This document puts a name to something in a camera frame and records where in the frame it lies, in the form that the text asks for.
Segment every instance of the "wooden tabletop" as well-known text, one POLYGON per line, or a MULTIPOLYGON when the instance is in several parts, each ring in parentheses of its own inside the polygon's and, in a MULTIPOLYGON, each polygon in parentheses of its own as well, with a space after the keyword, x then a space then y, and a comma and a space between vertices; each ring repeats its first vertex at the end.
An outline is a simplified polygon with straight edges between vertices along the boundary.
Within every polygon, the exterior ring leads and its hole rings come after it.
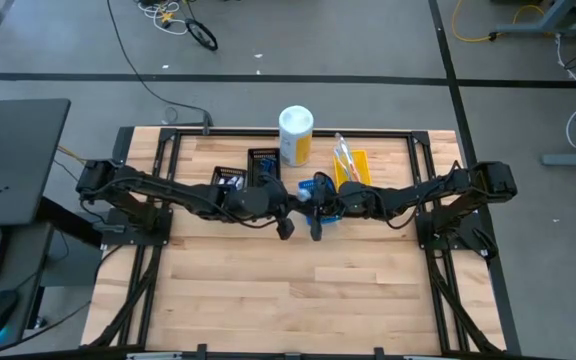
MULTIPOLYGON (((159 130, 135 128, 128 165, 151 171, 159 130)), ((461 160, 455 133, 429 135, 436 171, 445 174, 461 160)), ((334 174, 334 141, 316 137, 308 164, 282 165, 290 192, 315 171, 334 174)), ((347 141, 367 151, 373 185, 413 183, 405 141, 347 141)), ((215 166, 246 169, 248 148, 277 145, 276 137, 184 136, 175 181, 209 183, 215 166)), ((224 352, 372 354, 374 347, 383 347, 386 354, 440 354, 426 261, 414 224, 396 231, 380 221, 344 219, 324 225, 322 241, 313 242, 306 219, 291 214, 295 232, 281 241, 272 226, 254 230, 207 222, 174 208, 148 350, 194 351, 207 343, 209 351, 224 352)), ((82 343, 96 338, 123 303, 134 252, 124 247, 99 272, 82 343)), ((464 307, 489 340, 505 348, 485 262, 470 251, 453 251, 453 258, 464 307)), ((457 348, 452 315, 444 307, 457 348)), ((136 329, 133 325, 132 341, 136 329)))

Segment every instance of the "white lid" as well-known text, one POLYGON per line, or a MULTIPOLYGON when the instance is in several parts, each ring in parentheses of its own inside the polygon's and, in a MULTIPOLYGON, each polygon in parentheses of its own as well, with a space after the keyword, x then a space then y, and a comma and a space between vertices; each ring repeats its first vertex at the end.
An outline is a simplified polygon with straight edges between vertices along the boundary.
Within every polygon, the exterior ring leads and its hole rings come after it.
POLYGON ((284 109, 279 115, 279 127, 297 134, 312 129, 312 113, 303 106, 295 105, 284 109))

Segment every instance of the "concrete floor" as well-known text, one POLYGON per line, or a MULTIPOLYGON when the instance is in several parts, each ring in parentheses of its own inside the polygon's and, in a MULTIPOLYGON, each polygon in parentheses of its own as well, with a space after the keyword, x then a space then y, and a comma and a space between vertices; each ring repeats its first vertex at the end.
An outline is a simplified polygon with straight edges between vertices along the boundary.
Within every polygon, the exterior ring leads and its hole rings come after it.
MULTIPOLYGON (((217 35, 216 53, 200 48, 189 36, 155 30, 132 1, 112 4, 126 50, 142 73, 445 78, 425 1, 200 0, 194 10, 217 35)), ((456 40, 449 31, 455 4, 439 0, 459 79, 567 79, 556 63, 551 37, 504 37, 477 44, 456 40)), ((495 24, 510 22, 517 7, 466 0, 459 31, 465 36, 487 34, 495 24)), ((576 39, 565 40, 563 53, 567 58, 576 55, 576 39)), ((16 0, 0 27, 0 73, 19 72, 129 74, 130 68, 105 2, 16 0)), ((299 103, 313 111, 319 127, 457 130, 446 86, 151 86, 171 100, 209 109, 215 123, 223 126, 274 126, 281 109, 299 103)), ((515 199, 491 207, 491 212, 521 350, 525 355, 576 359, 576 169, 539 164, 541 154, 571 151, 564 125, 576 110, 576 89, 487 87, 462 88, 461 93, 479 160, 509 163, 519 187, 515 199)), ((109 157, 120 126, 160 124, 167 107, 136 82, 0 81, 0 99, 46 97, 72 100, 61 144, 85 158, 109 157)), ((179 110, 178 122, 198 119, 179 110)), ((61 160, 79 171, 76 162, 61 160)), ((60 168, 50 174, 46 195, 77 210, 74 182, 60 168)), ((89 299, 92 284, 79 285, 86 286, 50 289, 42 314, 59 319, 89 299)), ((74 348, 85 318, 81 313, 67 326, 9 353, 74 348)))

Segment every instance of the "yellow box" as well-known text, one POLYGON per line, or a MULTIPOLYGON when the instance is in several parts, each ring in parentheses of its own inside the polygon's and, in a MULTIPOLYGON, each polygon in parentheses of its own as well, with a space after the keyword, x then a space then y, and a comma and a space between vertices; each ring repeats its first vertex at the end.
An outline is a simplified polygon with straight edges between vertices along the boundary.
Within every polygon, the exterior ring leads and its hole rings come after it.
MULTIPOLYGON (((357 171, 359 171, 359 176, 361 176, 361 183, 372 185, 372 178, 370 177, 370 169, 368 168, 368 155, 366 154, 366 150, 353 150, 352 158, 355 162, 355 166, 357 167, 357 171)), ((339 160, 337 160, 336 156, 332 157, 332 161, 335 164, 335 187, 337 188, 337 191, 339 191, 339 186, 349 179, 346 176, 346 172, 339 163, 339 160)))

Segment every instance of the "black desk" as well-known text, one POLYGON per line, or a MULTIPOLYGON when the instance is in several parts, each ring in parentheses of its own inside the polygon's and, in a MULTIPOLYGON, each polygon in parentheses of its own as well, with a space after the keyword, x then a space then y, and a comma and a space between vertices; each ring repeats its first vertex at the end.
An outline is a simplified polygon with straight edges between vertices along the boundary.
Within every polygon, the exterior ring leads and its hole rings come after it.
POLYGON ((0 101, 0 227, 8 234, 0 291, 39 271, 19 289, 21 299, 0 346, 19 340, 37 315, 53 226, 96 248, 101 245, 101 234, 89 222, 43 196, 69 107, 66 99, 0 101))

